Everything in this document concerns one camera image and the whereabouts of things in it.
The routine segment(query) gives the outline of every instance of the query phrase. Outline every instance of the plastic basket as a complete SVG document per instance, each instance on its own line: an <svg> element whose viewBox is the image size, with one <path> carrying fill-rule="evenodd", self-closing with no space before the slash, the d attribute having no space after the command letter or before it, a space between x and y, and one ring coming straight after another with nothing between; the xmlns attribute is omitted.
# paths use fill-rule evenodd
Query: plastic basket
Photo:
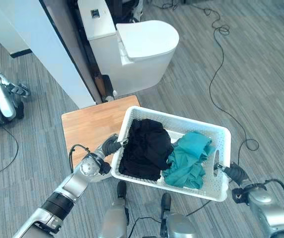
<svg viewBox="0 0 284 238"><path fill-rule="evenodd" d="M161 176L161 178L157 181L151 181L119 173L119 165L124 150L123 148L120 148L113 156L111 165L111 174L113 177L218 202L222 202L227 198L227 176L221 172L217 172L217 175L213 174L216 154L219 154L219 163L228 167L230 166L231 135L227 128L133 106L128 108L126 111L118 141L127 138L133 119L151 119L161 122L170 135L172 143L181 138L187 132L198 131L212 139L212 145L216 148L216 151L203 162L203 168L206 174L204 175L204 184L201 189L191 189L187 187L179 188L168 185L164 182L163 176Z"/></svg>

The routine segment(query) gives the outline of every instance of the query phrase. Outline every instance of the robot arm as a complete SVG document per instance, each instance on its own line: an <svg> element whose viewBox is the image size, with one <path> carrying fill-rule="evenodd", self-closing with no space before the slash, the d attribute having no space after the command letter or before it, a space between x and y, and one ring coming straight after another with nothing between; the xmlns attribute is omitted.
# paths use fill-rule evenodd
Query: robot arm
<svg viewBox="0 0 284 238"><path fill-rule="evenodd" d="M47 198L46 202L31 215L13 238L51 238L63 225L75 203L99 173L108 173L110 167L103 159L116 152L125 142L116 142L118 135L110 136L93 153L88 153L74 172Z"/></svg>
<svg viewBox="0 0 284 238"><path fill-rule="evenodd" d="M233 200L236 203L246 203L250 207L252 214L266 232L267 238L284 238L284 209L267 191L265 184L268 182L252 183L246 172L235 163L231 163L230 168L220 164L216 166L240 186L232 191Z"/></svg>

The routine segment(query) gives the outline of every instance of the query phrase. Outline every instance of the teal clothing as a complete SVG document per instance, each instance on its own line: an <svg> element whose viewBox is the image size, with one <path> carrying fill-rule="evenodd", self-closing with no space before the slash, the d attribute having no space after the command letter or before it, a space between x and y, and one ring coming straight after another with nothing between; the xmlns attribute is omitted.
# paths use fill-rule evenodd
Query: teal clothing
<svg viewBox="0 0 284 238"><path fill-rule="evenodd" d="M200 189L205 171L202 162L215 151L212 140L198 132L188 132L178 140L167 163L171 167L162 172L164 181L176 187Z"/></svg>

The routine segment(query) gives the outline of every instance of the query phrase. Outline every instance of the white toilet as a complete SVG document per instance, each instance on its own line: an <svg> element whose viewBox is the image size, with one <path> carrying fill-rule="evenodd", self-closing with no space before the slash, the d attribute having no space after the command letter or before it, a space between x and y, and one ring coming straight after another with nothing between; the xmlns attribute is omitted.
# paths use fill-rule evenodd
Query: white toilet
<svg viewBox="0 0 284 238"><path fill-rule="evenodd" d="M105 0L78 0L87 39L101 74L110 77L118 96L156 85L179 41L163 21L114 23Z"/></svg>

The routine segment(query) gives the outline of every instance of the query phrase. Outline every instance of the flush button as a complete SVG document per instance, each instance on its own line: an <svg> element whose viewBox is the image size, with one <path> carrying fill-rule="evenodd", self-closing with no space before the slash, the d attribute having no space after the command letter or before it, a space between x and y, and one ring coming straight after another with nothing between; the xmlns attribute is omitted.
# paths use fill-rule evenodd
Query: flush button
<svg viewBox="0 0 284 238"><path fill-rule="evenodd" d="M99 10L98 9L91 10L91 16L92 18L100 18Z"/></svg>

